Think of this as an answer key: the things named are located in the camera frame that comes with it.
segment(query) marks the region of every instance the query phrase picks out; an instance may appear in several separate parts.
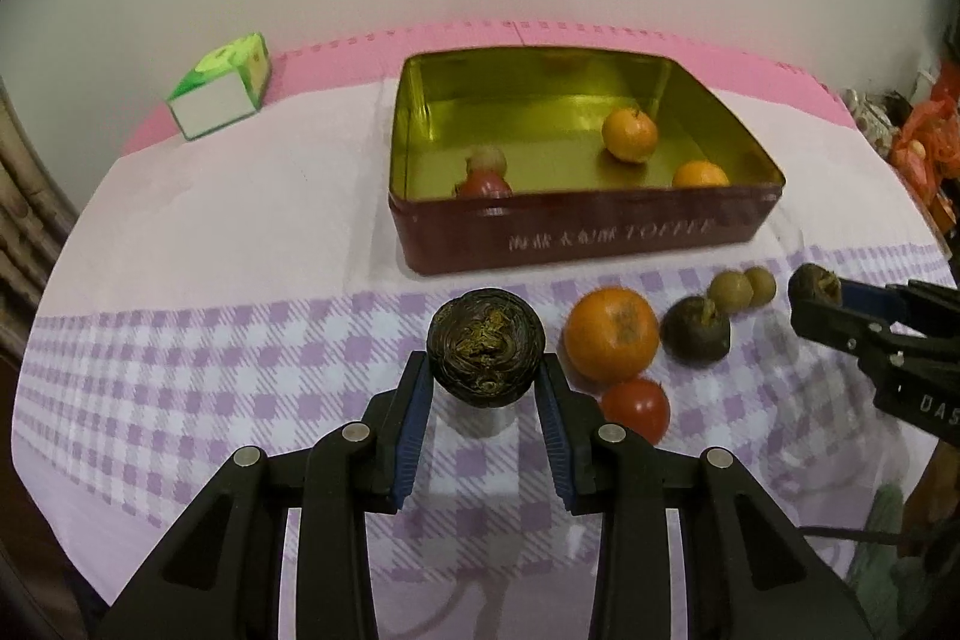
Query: tomato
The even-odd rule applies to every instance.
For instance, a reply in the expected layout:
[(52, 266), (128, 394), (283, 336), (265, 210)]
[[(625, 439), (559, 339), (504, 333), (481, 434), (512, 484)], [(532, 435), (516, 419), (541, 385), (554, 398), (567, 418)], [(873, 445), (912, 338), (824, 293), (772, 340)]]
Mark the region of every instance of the tomato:
[(670, 400), (659, 383), (646, 378), (612, 386), (600, 398), (600, 408), (608, 421), (633, 429), (651, 445), (670, 426)]
[(470, 172), (467, 179), (457, 185), (455, 191), (458, 199), (497, 199), (513, 193), (503, 177), (488, 170)]

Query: metal tin box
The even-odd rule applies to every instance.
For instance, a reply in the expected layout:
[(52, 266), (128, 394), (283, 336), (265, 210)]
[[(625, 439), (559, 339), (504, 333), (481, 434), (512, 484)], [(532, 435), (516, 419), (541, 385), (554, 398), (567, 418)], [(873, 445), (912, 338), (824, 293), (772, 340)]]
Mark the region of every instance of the metal tin box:
[[(659, 130), (643, 165), (603, 145), (608, 113), (638, 106)], [(507, 159), (513, 196), (455, 199), (476, 145)], [(673, 189), (707, 159), (726, 188)], [(487, 47), (403, 65), (390, 154), (390, 208), (421, 274), (745, 242), (784, 189), (760, 143), (668, 58), (577, 47)]]

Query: table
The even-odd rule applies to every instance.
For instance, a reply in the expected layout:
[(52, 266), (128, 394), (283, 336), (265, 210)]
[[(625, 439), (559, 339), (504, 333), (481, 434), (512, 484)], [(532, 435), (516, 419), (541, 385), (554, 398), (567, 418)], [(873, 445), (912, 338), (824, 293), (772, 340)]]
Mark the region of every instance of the table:
[[(711, 87), (786, 175), (755, 239), (521, 271), (407, 271), (385, 199), (403, 58), (541, 43), (667, 54)], [(794, 521), (853, 527), (877, 485), (909, 492), (929, 460), (933, 438), (877, 413), (851, 359), (789, 328), (782, 291), (803, 261), (875, 284), (952, 279), (899, 181), (801, 71), (644, 31), (479, 20), (276, 56), (265, 108), (208, 138), (168, 136), (167, 121), (158, 111), (138, 131), (67, 242), (14, 411), (16, 469), (107, 600), (235, 448), (304, 448), (356, 418), (395, 384), (433, 311), (471, 287), (523, 296), (552, 349), (592, 287), (635, 287), (662, 314), (717, 269), (764, 263), (781, 295), (734, 322), (726, 360), (695, 373), (656, 358), (650, 373), (674, 416), (662, 447), (728, 447)], [(531, 398), (480, 413), (437, 389), (408, 506), (368, 518), (383, 636), (586, 635), (599, 522), (563, 513), (538, 426)], [(296, 522), (283, 637), (292, 636)], [(818, 545), (845, 569), (850, 546)], [(673, 600), (679, 633), (680, 581)]]

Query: blue gripper pad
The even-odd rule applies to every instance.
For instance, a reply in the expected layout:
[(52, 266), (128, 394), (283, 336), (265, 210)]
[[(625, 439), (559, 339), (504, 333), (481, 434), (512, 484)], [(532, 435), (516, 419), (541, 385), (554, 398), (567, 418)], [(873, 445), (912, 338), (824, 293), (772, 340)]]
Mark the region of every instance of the blue gripper pad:
[(403, 501), (414, 490), (416, 480), (416, 466), (419, 464), (419, 455), (424, 447), (426, 422), (430, 417), (430, 405), (433, 404), (433, 376), (430, 374), (429, 362), (421, 364), (419, 374), (416, 375), (410, 403), (403, 416), (403, 425), (400, 427), (400, 437), (397, 439), (397, 456), (394, 462), (394, 483), (390, 492), (391, 499), (401, 509)]
[(563, 507), (569, 512), (573, 508), (573, 500), (576, 496), (576, 488), (573, 485), (573, 451), (563, 430), (557, 397), (550, 386), (546, 366), (542, 362), (534, 381), (534, 396), (536, 412), (541, 420), (541, 429), (544, 430), (544, 444), (546, 456), (550, 461), (550, 472), (553, 475), (553, 487), (557, 491), (557, 496), (563, 500)]
[(909, 318), (909, 310), (904, 300), (893, 290), (867, 286), (853, 280), (841, 280), (840, 293), (843, 296), (841, 306), (845, 310), (884, 320), (887, 325), (904, 323)]

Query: metal screw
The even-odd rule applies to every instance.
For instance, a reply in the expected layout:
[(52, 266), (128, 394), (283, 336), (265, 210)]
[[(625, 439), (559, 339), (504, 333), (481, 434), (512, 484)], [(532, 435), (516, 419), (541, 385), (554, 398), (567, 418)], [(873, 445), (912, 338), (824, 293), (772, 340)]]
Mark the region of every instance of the metal screw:
[(347, 442), (363, 442), (370, 436), (370, 427), (365, 423), (354, 421), (354, 423), (349, 423), (347, 426), (344, 426), (340, 434), (343, 435)]
[(707, 451), (707, 461), (717, 469), (727, 469), (733, 465), (733, 454), (723, 448), (710, 448)]
[(253, 445), (244, 445), (233, 454), (233, 463), (238, 467), (251, 467), (260, 461), (260, 449)]
[(605, 423), (597, 429), (597, 437), (600, 437), (603, 442), (623, 442), (627, 438), (627, 432), (616, 423)]

